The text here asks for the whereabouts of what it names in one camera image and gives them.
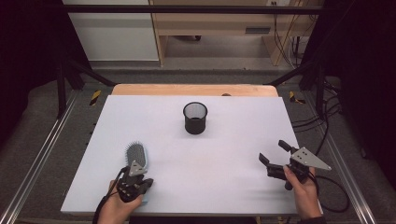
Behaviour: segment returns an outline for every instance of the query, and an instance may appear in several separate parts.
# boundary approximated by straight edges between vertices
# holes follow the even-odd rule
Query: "white tabletop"
[[[206,105],[206,130],[184,129],[183,107]],[[61,211],[93,214],[108,183],[140,141],[154,179],[142,216],[267,216],[296,214],[284,181],[267,176],[259,153],[286,164],[282,139],[298,147],[280,97],[115,96],[106,100]]]

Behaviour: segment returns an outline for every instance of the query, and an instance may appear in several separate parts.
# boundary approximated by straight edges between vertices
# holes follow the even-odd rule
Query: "gray floor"
[[[122,83],[247,83],[262,84],[274,80],[290,70],[290,66],[268,65],[268,54],[259,38],[205,37],[202,42],[190,40],[189,37],[176,36],[169,42],[167,59],[164,67],[130,64],[122,69],[102,66],[98,72],[111,80]],[[90,141],[94,123],[98,120],[106,96],[111,88],[85,77],[87,84],[78,92],[76,105],[63,127],[56,144],[49,154],[40,176],[24,202],[19,213],[19,222],[26,218],[28,223],[56,223],[54,220],[90,221],[90,217],[72,217],[62,214],[60,208],[64,194],[73,180],[86,144]],[[313,116],[307,104],[292,103],[290,91],[297,99],[304,99],[296,82],[298,78],[277,87],[284,98],[290,120],[307,119]],[[89,102],[92,94],[101,90],[102,94],[96,105]],[[19,185],[28,173],[35,156],[39,153],[57,114],[56,83],[51,82],[36,88],[30,93],[29,105],[23,113],[19,125],[0,151],[0,211],[2,213],[11,202]],[[330,119],[330,132],[337,146],[342,151],[351,173],[373,212],[377,223],[396,223],[396,193],[382,175],[375,161],[363,159],[359,152],[360,145],[355,140],[348,122],[341,114]],[[296,133],[300,146],[315,150],[321,140],[319,128]],[[325,145],[319,156],[333,165],[329,155],[329,146]],[[341,183],[339,171],[319,172]],[[346,202],[342,192],[335,185],[321,181],[320,200],[331,208],[342,208]],[[350,206],[345,213],[337,214],[324,210],[331,223],[360,223],[357,216],[358,207]],[[266,217],[263,223],[277,223],[276,217]]]

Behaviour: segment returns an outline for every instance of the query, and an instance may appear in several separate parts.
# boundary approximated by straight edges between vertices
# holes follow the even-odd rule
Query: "gray hairbrush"
[[[142,175],[147,172],[148,160],[145,148],[140,142],[132,142],[126,148],[127,165],[131,167],[129,176]]]

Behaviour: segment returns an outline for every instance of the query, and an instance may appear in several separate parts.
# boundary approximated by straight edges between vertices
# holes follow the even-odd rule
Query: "human hand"
[[[107,202],[103,205],[99,214],[99,224],[122,224],[131,215],[131,213],[142,203],[143,195],[139,195],[135,200],[124,203],[120,195],[114,188]]]
[[[321,217],[317,187],[310,178],[307,178],[303,183],[300,183],[294,172],[288,167],[283,166],[286,178],[289,180],[294,188],[294,198],[298,214],[301,220]],[[309,167],[309,171],[315,176],[315,169]]]

